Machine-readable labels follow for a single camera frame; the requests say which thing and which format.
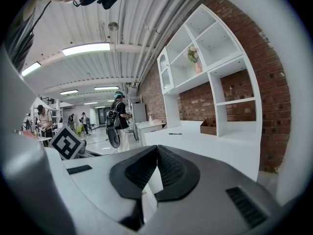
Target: black vent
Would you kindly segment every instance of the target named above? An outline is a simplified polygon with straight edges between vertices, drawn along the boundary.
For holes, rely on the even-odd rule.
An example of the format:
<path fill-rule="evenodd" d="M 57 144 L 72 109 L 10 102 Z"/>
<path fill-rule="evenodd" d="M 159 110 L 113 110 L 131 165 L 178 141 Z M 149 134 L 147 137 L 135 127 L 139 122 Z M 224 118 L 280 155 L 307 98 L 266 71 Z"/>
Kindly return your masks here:
<path fill-rule="evenodd" d="M 266 220 L 266 216 L 239 187 L 227 189 L 226 192 L 251 228 Z"/>

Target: white table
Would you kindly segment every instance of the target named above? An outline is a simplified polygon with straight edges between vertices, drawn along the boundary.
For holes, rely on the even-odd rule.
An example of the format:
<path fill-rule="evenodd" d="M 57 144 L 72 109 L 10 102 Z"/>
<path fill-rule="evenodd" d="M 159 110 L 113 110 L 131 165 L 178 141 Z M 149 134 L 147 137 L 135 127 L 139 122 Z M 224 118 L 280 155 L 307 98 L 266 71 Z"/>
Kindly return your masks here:
<path fill-rule="evenodd" d="M 44 144 L 44 141 L 48 141 L 50 139 L 52 139 L 52 138 L 38 138 L 37 141 L 41 142 L 42 144 Z"/>
<path fill-rule="evenodd" d="M 217 159 L 256 181 L 260 163 L 260 144 L 218 139 L 213 135 L 202 134 L 200 124 L 200 121 L 182 121 L 182 126 L 146 133 L 144 134 L 146 145 L 161 144 Z M 153 194 L 163 189 L 158 174 L 156 170 L 149 181 Z"/>
<path fill-rule="evenodd" d="M 138 135 L 139 135 L 139 141 L 141 146 L 145 146 L 146 145 L 146 141 L 145 141 L 145 133 L 149 133 L 149 132 L 154 132 L 154 131 L 158 131 L 158 130 L 162 130 L 162 125 L 164 125 L 165 123 L 162 123 L 162 121 L 146 121 L 146 122 L 140 122 L 140 123 L 135 123 L 135 125 L 137 126 L 138 129 Z"/>

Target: vase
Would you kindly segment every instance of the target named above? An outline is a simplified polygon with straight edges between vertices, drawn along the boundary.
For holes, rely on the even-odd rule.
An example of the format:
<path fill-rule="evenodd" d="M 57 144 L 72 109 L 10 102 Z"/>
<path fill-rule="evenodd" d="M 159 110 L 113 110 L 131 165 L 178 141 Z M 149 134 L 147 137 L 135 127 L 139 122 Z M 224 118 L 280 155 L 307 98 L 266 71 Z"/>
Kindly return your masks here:
<path fill-rule="evenodd" d="M 200 74 L 202 72 L 202 67 L 201 67 L 201 64 L 196 62 L 195 63 L 195 66 L 196 66 L 196 73 L 197 74 Z"/>

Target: corrugated white ceiling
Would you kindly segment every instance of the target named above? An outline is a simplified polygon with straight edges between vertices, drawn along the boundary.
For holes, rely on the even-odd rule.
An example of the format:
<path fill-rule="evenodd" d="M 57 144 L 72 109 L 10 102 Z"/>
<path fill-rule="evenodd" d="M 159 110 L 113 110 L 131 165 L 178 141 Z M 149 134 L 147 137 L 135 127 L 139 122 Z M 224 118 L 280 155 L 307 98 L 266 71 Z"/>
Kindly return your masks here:
<path fill-rule="evenodd" d="M 111 42 L 140 46 L 146 31 L 153 31 L 152 36 L 156 34 L 155 29 L 149 29 L 149 23 L 161 1 L 118 0 L 110 10 L 104 10 L 95 2 L 78 8 L 71 3 L 52 2 L 34 29 L 34 44 L 27 56 L 25 68 L 36 61 L 41 62 L 61 53 L 64 48 L 81 44 Z M 160 19 L 173 1 L 168 1 Z M 178 3 L 176 11 L 183 2 L 182 0 Z M 46 3 L 37 6 L 37 17 Z M 110 22 L 119 23 L 119 30 L 109 31 Z M 100 86 L 110 84 L 125 89 L 126 82 L 134 81 L 134 66 L 138 58 L 139 52 L 83 54 L 42 66 L 24 79 L 37 94 L 54 96 L 69 103 L 82 103 L 84 100 L 100 99 L 93 94 L 95 93 L 93 87 L 98 81 Z M 79 93 L 88 94 L 79 99 L 60 96 L 59 92 L 70 90 L 71 84 L 73 89 L 79 90 Z"/>

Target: ceiling light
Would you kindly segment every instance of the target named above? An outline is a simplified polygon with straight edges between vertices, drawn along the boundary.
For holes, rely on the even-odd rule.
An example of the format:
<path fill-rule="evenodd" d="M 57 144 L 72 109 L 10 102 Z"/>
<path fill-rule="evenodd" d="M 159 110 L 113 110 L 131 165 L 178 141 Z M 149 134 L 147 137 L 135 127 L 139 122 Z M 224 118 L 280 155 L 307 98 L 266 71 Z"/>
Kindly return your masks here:
<path fill-rule="evenodd" d="M 66 95 L 66 94 L 71 94 L 71 93 L 76 93 L 78 90 L 73 90 L 73 91 L 68 91 L 68 92 L 60 92 L 61 95 Z"/>
<path fill-rule="evenodd" d="M 69 55 L 74 55 L 78 53 L 91 52 L 91 51 L 104 51 L 104 50 L 110 50 L 110 43 L 78 45 L 78 46 L 63 49 L 62 52 L 65 56 L 69 56 Z"/>
<path fill-rule="evenodd" d="M 22 71 L 22 76 L 26 76 L 27 74 L 31 73 L 32 71 L 38 69 L 41 66 L 40 63 L 36 62 L 33 65 L 29 66 L 28 68 Z"/>
<path fill-rule="evenodd" d="M 111 86 L 111 87 L 94 87 L 95 90 L 118 90 L 117 86 Z"/>

